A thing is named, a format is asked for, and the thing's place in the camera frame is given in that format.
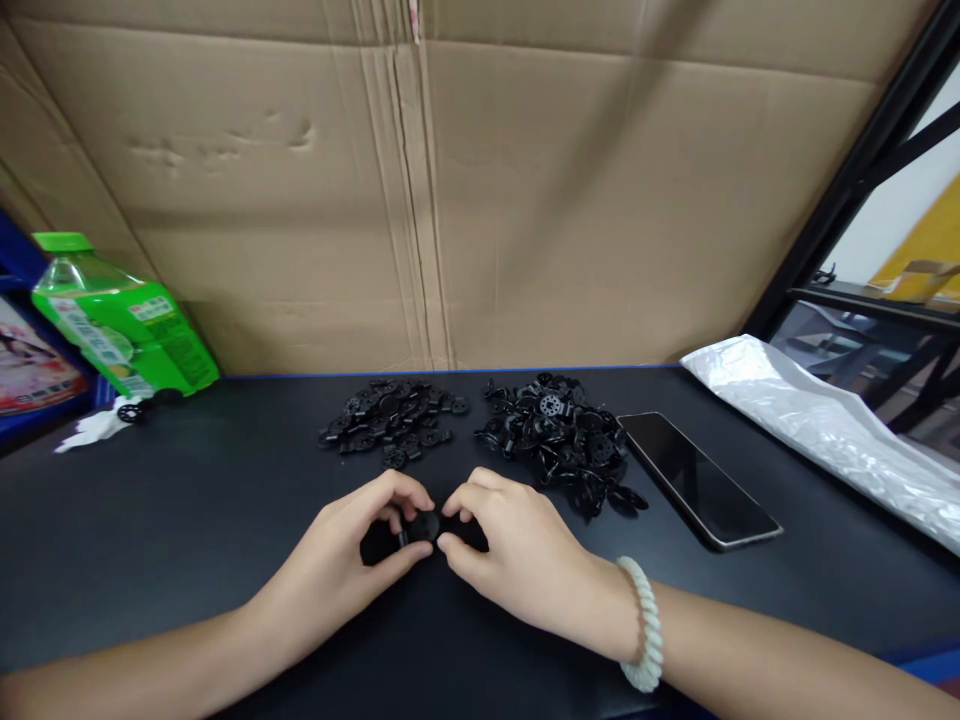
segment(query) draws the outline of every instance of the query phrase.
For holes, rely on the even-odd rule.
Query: cardboard box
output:
[[[228,374],[735,332],[932,0],[5,0],[0,197]]]

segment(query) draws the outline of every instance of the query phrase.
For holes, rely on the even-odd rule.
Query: smartphone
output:
[[[756,500],[663,415],[621,415],[617,420],[654,477],[710,545],[732,550],[783,532]]]

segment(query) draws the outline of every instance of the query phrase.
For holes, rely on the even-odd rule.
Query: green plastic bottle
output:
[[[101,260],[80,233],[34,237],[53,255],[34,305],[117,392],[192,395],[217,379],[213,358],[162,285]]]

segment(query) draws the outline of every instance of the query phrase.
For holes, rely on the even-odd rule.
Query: white wall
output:
[[[960,66],[944,83],[917,132],[960,101]],[[865,283],[879,270],[960,172],[960,131],[880,185],[850,223],[823,265],[837,279]]]

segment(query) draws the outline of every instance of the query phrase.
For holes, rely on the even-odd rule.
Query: white bead bracelet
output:
[[[657,612],[657,601],[653,597],[650,581],[643,570],[632,558],[622,557],[617,565],[630,574],[630,579],[637,587],[637,596],[640,598],[640,608],[643,611],[643,657],[636,665],[620,663],[627,680],[640,692],[653,692],[660,684],[660,675],[663,674],[663,638],[660,636],[660,616]]]

